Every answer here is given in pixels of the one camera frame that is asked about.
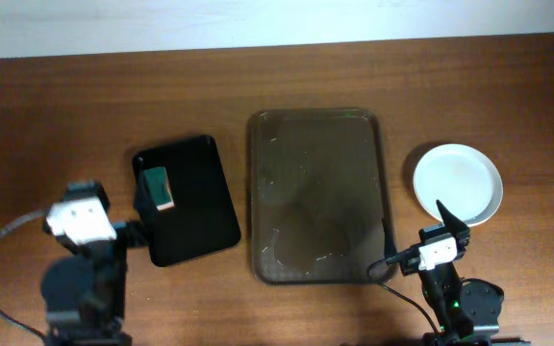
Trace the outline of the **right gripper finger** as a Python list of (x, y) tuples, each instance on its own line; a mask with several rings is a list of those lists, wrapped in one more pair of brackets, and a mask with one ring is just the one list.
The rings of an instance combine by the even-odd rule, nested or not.
[(464, 221), (462, 221), (457, 216), (455, 216), (453, 213), (451, 213), (440, 200), (437, 200), (436, 204), (441, 215), (442, 223), (447, 228), (447, 230), (456, 239), (459, 239), (459, 240), (469, 239), (470, 237), (469, 226)]
[(384, 258), (387, 259), (397, 254), (396, 242), (394, 239), (394, 231), (391, 228), (391, 222), (383, 218), (382, 227), (384, 231)]

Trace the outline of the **green and pink sponge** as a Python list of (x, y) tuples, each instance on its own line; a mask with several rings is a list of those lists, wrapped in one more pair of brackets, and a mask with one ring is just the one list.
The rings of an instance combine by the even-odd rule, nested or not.
[(171, 194), (169, 179), (166, 169), (157, 166), (142, 171), (147, 189), (157, 210), (168, 210), (175, 207)]

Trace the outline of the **white plate bottom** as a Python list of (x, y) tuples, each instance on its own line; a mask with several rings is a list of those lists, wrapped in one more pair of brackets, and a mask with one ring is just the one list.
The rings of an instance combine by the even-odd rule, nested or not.
[(421, 207), (441, 219), (437, 202), (473, 227), (498, 211), (503, 183), (494, 163), (482, 152), (463, 144), (443, 144), (426, 152), (417, 162), (413, 189)]

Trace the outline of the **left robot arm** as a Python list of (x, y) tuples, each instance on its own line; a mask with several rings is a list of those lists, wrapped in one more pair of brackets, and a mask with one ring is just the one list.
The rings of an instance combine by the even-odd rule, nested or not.
[(47, 345), (130, 345), (125, 319), (127, 251), (149, 245), (140, 220), (113, 223), (97, 181), (67, 187), (43, 221), (44, 231), (71, 255), (52, 264), (40, 284)]

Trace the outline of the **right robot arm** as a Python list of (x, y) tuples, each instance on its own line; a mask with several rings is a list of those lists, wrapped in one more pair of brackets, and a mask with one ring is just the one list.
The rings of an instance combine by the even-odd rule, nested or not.
[(454, 262), (466, 253), (470, 228), (441, 201), (436, 204), (441, 223), (420, 230), (419, 243), (380, 262), (396, 263), (404, 276), (419, 276), (425, 302), (438, 320), (422, 337), (425, 345), (491, 345), (499, 330), (504, 291), (458, 275)]

